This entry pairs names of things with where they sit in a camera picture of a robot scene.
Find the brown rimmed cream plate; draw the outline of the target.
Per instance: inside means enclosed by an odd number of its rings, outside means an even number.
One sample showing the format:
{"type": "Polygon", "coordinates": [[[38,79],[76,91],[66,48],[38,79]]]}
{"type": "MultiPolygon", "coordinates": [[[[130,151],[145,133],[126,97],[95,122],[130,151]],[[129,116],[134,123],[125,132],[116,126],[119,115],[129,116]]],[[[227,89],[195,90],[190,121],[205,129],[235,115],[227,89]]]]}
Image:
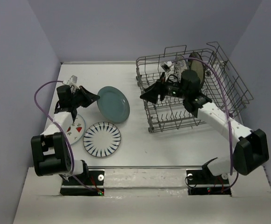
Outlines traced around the brown rimmed cream plate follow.
{"type": "Polygon", "coordinates": [[[198,78],[200,79],[200,88],[202,89],[205,80],[205,68],[199,53],[192,52],[189,55],[188,66],[190,70],[197,73],[198,78]]]}

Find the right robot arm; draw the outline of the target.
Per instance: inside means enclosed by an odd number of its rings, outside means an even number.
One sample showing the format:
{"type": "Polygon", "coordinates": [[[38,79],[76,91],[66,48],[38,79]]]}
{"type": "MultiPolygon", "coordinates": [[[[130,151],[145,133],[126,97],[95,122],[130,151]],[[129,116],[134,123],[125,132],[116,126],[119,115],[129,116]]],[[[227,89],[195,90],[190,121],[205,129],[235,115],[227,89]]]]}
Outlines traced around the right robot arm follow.
{"type": "Polygon", "coordinates": [[[219,175],[232,173],[248,175],[269,159],[267,137],[261,129],[252,130],[238,123],[223,112],[212,100],[204,95],[200,79],[193,70],[181,73],[181,79],[171,82],[166,75],[146,88],[140,99],[156,104],[166,96],[181,98],[187,112],[206,122],[229,141],[230,155],[213,158],[202,166],[201,178],[212,183],[219,175]]]}

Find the blue floral plate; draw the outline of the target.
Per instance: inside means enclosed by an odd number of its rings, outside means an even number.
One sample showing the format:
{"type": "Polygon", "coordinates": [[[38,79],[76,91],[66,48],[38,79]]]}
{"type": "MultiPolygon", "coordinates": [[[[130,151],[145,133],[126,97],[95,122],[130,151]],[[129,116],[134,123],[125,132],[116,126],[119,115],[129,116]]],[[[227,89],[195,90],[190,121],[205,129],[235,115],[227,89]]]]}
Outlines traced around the blue floral plate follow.
{"type": "Polygon", "coordinates": [[[188,69],[188,65],[187,65],[187,61],[185,60],[185,57],[182,55],[177,55],[173,64],[173,71],[174,71],[173,74],[177,77],[179,82],[181,79],[181,73],[187,69],[188,69]]]}

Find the blue striped white plate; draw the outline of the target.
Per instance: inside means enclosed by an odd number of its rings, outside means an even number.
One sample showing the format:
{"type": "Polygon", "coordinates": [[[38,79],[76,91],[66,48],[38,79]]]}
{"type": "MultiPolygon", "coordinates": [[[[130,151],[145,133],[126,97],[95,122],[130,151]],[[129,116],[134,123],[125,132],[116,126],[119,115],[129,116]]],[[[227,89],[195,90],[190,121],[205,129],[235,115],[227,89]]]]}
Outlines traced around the blue striped white plate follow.
{"type": "Polygon", "coordinates": [[[121,132],[119,128],[105,121],[91,125],[83,137],[85,151],[96,158],[111,156],[120,144],[121,132]]]}

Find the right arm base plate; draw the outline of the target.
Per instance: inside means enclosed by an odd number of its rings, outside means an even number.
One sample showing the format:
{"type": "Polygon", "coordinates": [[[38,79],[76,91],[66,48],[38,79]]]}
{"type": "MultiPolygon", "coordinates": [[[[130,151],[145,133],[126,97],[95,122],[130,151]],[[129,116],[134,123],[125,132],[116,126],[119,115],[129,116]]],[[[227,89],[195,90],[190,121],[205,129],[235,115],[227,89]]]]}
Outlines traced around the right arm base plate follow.
{"type": "Polygon", "coordinates": [[[205,177],[201,169],[186,171],[185,184],[189,196],[231,195],[228,175],[205,177]]]}

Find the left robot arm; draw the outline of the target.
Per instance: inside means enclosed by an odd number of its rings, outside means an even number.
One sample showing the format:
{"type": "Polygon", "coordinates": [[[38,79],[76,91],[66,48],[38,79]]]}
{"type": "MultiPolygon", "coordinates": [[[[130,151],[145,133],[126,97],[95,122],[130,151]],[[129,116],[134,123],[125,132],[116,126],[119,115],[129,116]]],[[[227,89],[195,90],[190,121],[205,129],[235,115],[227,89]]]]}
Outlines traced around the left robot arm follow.
{"type": "Polygon", "coordinates": [[[73,177],[78,184],[85,184],[89,180],[88,166],[84,160],[74,159],[66,131],[75,122],[77,109],[87,108],[100,96],[73,84],[57,87],[57,96],[54,117],[48,117],[51,124],[42,134],[31,138],[35,173],[73,177]]]}

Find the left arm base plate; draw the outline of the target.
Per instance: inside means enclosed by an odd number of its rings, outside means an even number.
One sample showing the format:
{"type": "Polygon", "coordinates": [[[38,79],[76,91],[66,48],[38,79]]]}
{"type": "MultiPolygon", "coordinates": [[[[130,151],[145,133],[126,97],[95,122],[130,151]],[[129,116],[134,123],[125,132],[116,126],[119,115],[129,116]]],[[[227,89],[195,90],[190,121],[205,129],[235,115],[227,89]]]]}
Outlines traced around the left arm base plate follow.
{"type": "Polygon", "coordinates": [[[59,193],[62,196],[104,196],[104,179],[105,170],[90,169],[89,176],[63,178],[59,193]]]}

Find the teal plate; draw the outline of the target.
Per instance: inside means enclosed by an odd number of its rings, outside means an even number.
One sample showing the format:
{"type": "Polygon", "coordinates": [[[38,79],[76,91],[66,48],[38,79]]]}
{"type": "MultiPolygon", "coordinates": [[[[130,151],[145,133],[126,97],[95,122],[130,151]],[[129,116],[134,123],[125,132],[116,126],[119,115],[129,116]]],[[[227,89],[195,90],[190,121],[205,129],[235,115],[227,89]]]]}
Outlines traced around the teal plate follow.
{"type": "Polygon", "coordinates": [[[123,123],[130,115],[130,105],[125,95],[117,88],[105,86],[98,92],[97,106],[100,113],[113,123],[123,123]]]}

